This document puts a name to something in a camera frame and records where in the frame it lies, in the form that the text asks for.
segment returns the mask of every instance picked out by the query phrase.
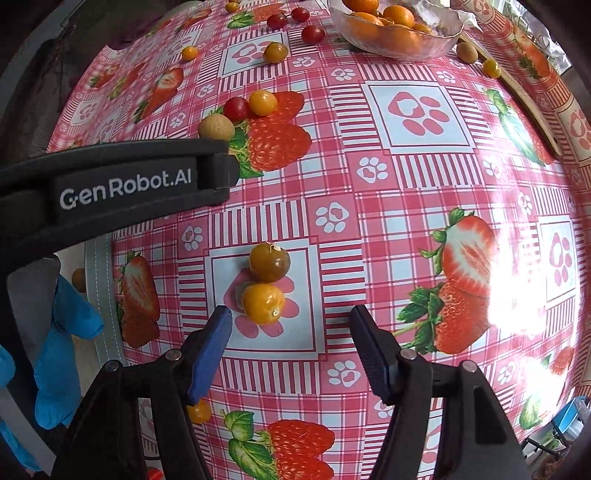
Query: pink checkered tablecloth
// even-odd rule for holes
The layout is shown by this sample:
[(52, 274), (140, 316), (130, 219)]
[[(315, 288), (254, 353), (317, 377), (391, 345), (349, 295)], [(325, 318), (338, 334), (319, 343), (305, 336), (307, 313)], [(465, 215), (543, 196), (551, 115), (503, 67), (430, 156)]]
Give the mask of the pink checkered tablecloth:
[[(258, 23), (274, 9), (296, 6), (260, 9), (271, 3), (245, 0), (240, 12), (228, 15), (223, 2), (209, 0), (125, 50), (105, 47), (74, 90), (48, 149), (196, 137), (202, 118), (233, 96), (257, 89), (303, 95), (290, 123), (309, 134), (311, 147), (298, 160), (262, 171), (248, 155), (239, 156), (243, 179), (225, 205), (113, 236), (114, 275), (129, 251), (140, 252), (161, 307), (160, 338), (138, 349), (125, 345), (131, 364), (181, 345), (215, 305), (232, 310), (235, 327), (207, 398), (214, 415), (196, 426), (213, 477), (250, 478), (228, 452), (233, 433), (223, 415), (240, 410), (252, 413), (257, 431), (280, 419), (325, 426), (335, 440), (319, 458), (334, 478), (368, 478), (392, 408), (371, 393), (348, 313), (365, 304), (381, 328), (400, 332), (405, 321), (423, 322), (428, 315), (418, 287), (441, 297), (439, 309), (453, 301), (463, 309), (441, 309), (444, 323), (452, 315), (465, 322), (483, 312), (488, 324), (476, 328), (467, 348), (457, 337), (438, 337), (435, 323), (435, 338), (422, 341), (418, 330), (408, 329), (398, 340), (414, 342), (431, 361), (476, 361), (518, 438), (575, 393), (590, 393), (584, 370), (591, 252), (584, 212), (591, 205), (591, 128), (556, 72), (485, 2), (454, 2), (477, 15), (483, 32), (472, 37), (536, 101), (564, 150), (555, 161), (479, 62), (467, 66), (450, 53), (401, 64), (358, 52), (335, 30), (322, 0), (297, 3), (310, 11), (308, 23), (326, 30), (324, 41), (308, 46), (300, 40), (301, 24), (272, 32)], [(202, 18), (191, 24), (191, 16)], [(286, 61), (264, 63), (270, 41), (288, 46)], [(180, 51), (188, 45), (201, 53), (184, 63)], [(138, 116), (157, 79), (176, 68), (183, 82), (175, 95), (151, 115)], [(522, 129), (521, 138), (531, 137), (527, 152), (501, 111)], [(252, 155), (252, 135), (249, 142)], [(472, 226), (464, 231), (468, 243), (473, 234), (496, 252), (490, 288), (463, 284), (437, 250), (446, 239), (450, 245), (462, 225)], [(236, 293), (251, 280), (248, 254), (261, 241), (287, 249), (292, 265), (279, 283), (287, 298), (283, 317), (264, 329), (245, 318)], [(462, 288), (452, 290), (456, 280)], [(533, 420), (524, 420), (526, 405), (533, 406)], [(440, 425), (441, 399), (434, 399), (421, 478), (433, 473)], [(150, 444), (153, 432), (144, 433)]]

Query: blue glove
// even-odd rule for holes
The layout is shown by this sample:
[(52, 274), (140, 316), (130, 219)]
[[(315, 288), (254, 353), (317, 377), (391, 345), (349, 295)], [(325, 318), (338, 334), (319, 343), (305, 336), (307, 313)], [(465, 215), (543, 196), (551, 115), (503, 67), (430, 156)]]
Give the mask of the blue glove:
[(103, 330), (96, 310), (61, 275), (53, 301), (51, 328), (33, 371), (37, 388), (35, 419), (44, 429), (68, 426), (82, 393), (72, 335), (92, 339)]

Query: glass bowl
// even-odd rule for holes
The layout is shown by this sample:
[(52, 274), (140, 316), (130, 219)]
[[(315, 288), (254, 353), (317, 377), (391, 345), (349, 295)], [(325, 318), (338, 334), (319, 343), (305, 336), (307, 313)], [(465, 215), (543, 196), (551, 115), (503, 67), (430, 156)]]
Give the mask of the glass bowl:
[[(379, 10), (383, 11), (388, 5), (395, 4), (395, 2), (380, 3)], [(374, 25), (362, 18), (349, 15), (351, 10), (345, 7), (342, 0), (329, 0), (330, 16), (345, 40), (361, 50), (398, 61), (424, 61), (441, 57), (457, 43), (463, 29), (463, 23), (457, 12), (431, 4), (426, 8), (439, 19), (438, 29), (442, 35), (409, 30), (404, 27)], [(417, 21), (426, 23), (415, 11), (413, 13)]]

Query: orange fruit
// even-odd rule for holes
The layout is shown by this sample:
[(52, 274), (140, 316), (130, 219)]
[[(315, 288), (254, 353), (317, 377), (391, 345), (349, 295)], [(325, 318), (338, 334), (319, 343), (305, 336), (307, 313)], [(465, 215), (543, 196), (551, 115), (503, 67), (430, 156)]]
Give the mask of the orange fruit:
[(484, 75), (492, 79), (497, 79), (501, 76), (501, 68), (496, 60), (493, 59), (485, 60), (482, 64), (482, 70), (484, 71)]
[(197, 47), (185, 47), (181, 51), (181, 58), (184, 61), (193, 60), (197, 55), (199, 55), (199, 49)]
[(379, 0), (347, 0), (345, 6), (353, 12), (365, 12), (373, 15), (378, 10)]
[(230, 3), (226, 4), (226, 12), (228, 12), (229, 14), (233, 14), (234, 12), (238, 12), (239, 8), (240, 8), (240, 5), (238, 5), (236, 2), (230, 2)]
[(368, 22), (371, 22), (374, 25), (379, 25), (380, 27), (384, 26), (382, 21), (378, 17), (376, 17), (372, 14), (369, 14), (366, 12), (353, 12), (351, 15), (353, 15), (354, 17), (363, 18), (364, 20), (367, 20)]
[(187, 405), (187, 413), (189, 414), (191, 423), (197, 425), (205, 423), (212, 418), (212, 408), (204, 399), (199, 400), (196, 405)]
[(253, 283), (242, 293), (244, 313), (257, 325), (275, 323), (284, 305), (285, 295), (270, 283)]
[(419, 22), (415, 22), (413, 25), (413, 30), (418, 30), (419, 32), (423, 32), (423, 33), (433, 33), (433, 30), (431, 30), (431, 27), (429, 27), (428, 25), (425, 25), (424, 23), (419, 23)]
[(384, 9), (384, 17), (396, 24), (406, 25), (408, 28), (414, 26), (414, 15), (402, 5), (390, 5)]

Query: strawberry print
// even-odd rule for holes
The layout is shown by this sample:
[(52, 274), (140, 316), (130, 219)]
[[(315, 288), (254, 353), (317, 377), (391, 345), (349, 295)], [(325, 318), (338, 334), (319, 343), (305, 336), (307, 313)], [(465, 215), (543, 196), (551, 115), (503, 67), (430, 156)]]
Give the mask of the strawberry print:
[(279, 420), (254, 431), (254, 413), (223, 414), (232, 434), (228, 453), (240, 469), (256, 480), (330, 480), (335, 472), (318, 457), (335, 443), (323, 425), (302, 420)]
[(431, 233), (441, 243), (439, 247), (421, 250), (424, 258), (433, 259), (435, 275), (443, 272), (447, 282), (415, 288), (410, 304), (397, 317), (410, 325), (394, 336), (416, 330), (405, 347), (419, 353), (461, 353), (490, 327), (491, 269), (499, 248), (495, 235), (474, 212), (466, 214), (461, 208), (449, 213), (449, 224), (445, 230)]
[(111, 80), (111, 78), (115, 76), (115, 73), (117, 73), (118, 70), (118, 63), (116, 63), (115, 65), (109, 65), (96, 77), (91, 77), (88, 85), (90, 86), (90, 88), (101, 88), (103, 85), (107, 84)]
[(128, 252), (126, 260), (119, 269), (123, 300), (118, 303), (118, 316), (123, 339), (130, 347), (139, 348), (160, 337), (160, 302), (147, 260), (135, 251)]
[(435, 275), (442, 271), (458, 288), (481, 297), (491, 292), (491, 269), (499, 245), (491, 227), (474, 212), (466, 214), (456, 208), (449, 214), (449, 226), (431, 233), (441, 243), (435, 250), (421, 250), (424, 258), (432, 258)]
[[(262, 177), (265, 171), (286, 167), (308, 153), (312, 138), (288, 122), (304, 108), (297, 92), (275, 92), (277, 109), (265, 117), (252, 116), (235, 125), (230, 152), (236, 155), (243, 179)], [(222, 107), (214, 111), (221, 113)]]
[(176, 33), (179, 33), (181, 30), (185, 30), (186, 28), (192, 27), (194, 24), (205, 20), (209, 15), (212, 13), (211, 8), (206, 8), (197, 12), (189, 17), (176, 29)]
[(122, 77), (120, 77), (117, 82), (115, 83), (115, 87), (109, 94), (109, 100), (115, 100), (119, 95), (121, 95), (127, 88), (130, 87), (132, 83), (134, 83), (138, 76), (140, 70), (146, 65), (146, 62), (138, 63), (131, 71)]
[[(244, 309), (242, 308), (242, 292), (254, 281), (255, 279), (251, 274), (250, 268), (243, 268), (224, 294), (224, 305), (236, 312), (244, 314)], [(293, 280), (289, 277), (283, 277), (273, 285), (277, 286), (283, 293), (286, 294), (291, 293), (295, 288)], [(299, 313), (300, 308), (298, 307), (297, 303), (289, 297), (286, 297), (285, 306), (281, 312), (281, 319), (295, 318), (299, 315)], [(270, 325), (256, 325), (243, 314), (236, 316), (234, 324), (236, 325), (238, 331), (245, 337), (256, 338), (261, 331), (272, 338), (283, 334), (284, 329), (283, 325), (281, 324), (281, 319), (279, 319), (278, 322), (272, 323)]]
[(183, 69), (176, 67), (164, 72), (156, 85), (132, 115), (133, 122), (136, 124), (141, 120), (148, 118), (152, 113), (158, 110), (166, 102), (171, 100), (178, 93), (178, 87), (183, 82)]

